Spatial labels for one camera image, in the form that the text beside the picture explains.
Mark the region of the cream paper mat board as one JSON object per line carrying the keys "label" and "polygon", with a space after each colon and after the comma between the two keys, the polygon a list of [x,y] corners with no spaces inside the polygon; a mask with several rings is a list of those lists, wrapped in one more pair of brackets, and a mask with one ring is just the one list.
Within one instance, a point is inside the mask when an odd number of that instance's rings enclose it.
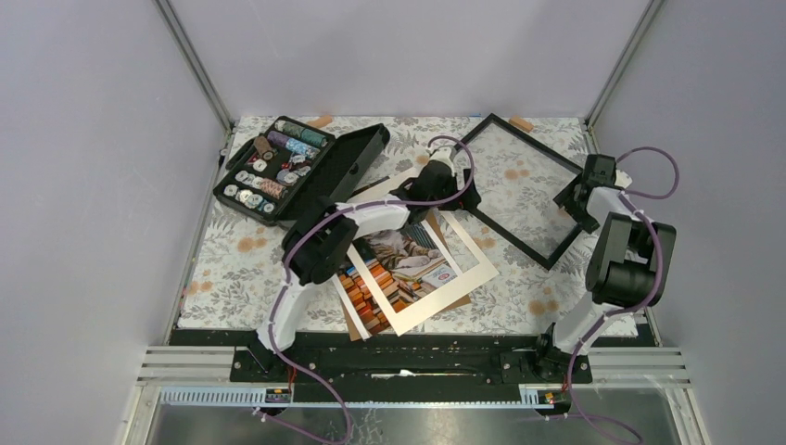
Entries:
{"label": "cream paper mat board", "polygon": [[409,332],[467,304],[499,273],[456,217],[442,210],[397,231],[376,225],[353,242],[347,258],[350,267],[333,283],[362,338],[387,329]]}

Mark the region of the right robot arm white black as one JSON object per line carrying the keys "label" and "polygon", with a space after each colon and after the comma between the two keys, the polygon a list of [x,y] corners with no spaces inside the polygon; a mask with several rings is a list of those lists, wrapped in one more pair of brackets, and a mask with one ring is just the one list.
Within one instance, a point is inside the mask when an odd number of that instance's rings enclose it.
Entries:
{"label": "right robot arm white black", "polygon": [[540,380],[566,380],[579,356],[611,324],[663,295],[676,229],[645,216],[616,180],[614,158],[590,155],[583,172],[555,199],[598,238],[585,273],[585,295],[539,336],[530,367]]}

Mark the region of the brown cardboard backing board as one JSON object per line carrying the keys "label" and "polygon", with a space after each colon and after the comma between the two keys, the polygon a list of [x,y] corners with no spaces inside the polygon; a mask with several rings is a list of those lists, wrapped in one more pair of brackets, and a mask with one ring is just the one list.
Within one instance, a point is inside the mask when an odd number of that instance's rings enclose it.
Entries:
{"label": "brown cardboard backing board", "polygon": [[462,274],[433,211],[421,222],[356,238],[333,279],[349,338],[402,334],[437,312],[468,304],[467,296],[451,297],[443,288],[455,280],[455,290],[467,289]]}

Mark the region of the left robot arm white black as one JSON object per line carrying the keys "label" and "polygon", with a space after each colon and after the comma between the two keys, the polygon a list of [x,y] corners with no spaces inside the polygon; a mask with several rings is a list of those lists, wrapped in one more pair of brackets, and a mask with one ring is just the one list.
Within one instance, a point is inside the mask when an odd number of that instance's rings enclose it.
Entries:
{"label": "left robot arm white black", "polygon": [[454,169],[456,151],[436,149],[417,176],[377,200],[317,203],[288,230],[282,242],[282,284],[256,333],[262,348],[252,358],[252,369],[267,381],[282,377],[287,368],[284,350],[294,341],[299,318],[305,314],[306,294],[334,276],[352,243],[363,236],[405,228],[421,222],[432,209],[458,205],[474,188],[475,159],[461,145],[469,167]]}

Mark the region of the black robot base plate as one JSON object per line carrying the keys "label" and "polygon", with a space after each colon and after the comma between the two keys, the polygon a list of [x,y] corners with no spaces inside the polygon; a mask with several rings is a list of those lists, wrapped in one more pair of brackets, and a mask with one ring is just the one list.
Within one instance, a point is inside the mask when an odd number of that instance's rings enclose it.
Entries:
{"label": "black robot base plate", "polygon": [[331,393],[308,375],[326,380],[351,402],[508,402],[521,384],[562,387],[593,380],[587,357],[563,381],[537,377],[530,364],[539,336],[381,334],[366,341],[338,333],[299,332],[278,358],[253,331],[176,329],[173,346],[232,347],[233,383],[281,383],[296,402],[329,402]]}

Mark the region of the black picture frame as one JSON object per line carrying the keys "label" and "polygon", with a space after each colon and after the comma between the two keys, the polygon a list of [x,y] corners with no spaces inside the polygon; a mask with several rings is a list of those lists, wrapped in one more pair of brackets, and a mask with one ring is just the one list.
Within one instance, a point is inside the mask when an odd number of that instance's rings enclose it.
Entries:
{"label": "black picture frame", "polygon": [[480,198],[463,213],[467,232],[505,258],[552,269],[581,232],[555,202],[589,153],[580,129],[550,120],[544,131],[527,133],[490,114],[463,142]]}

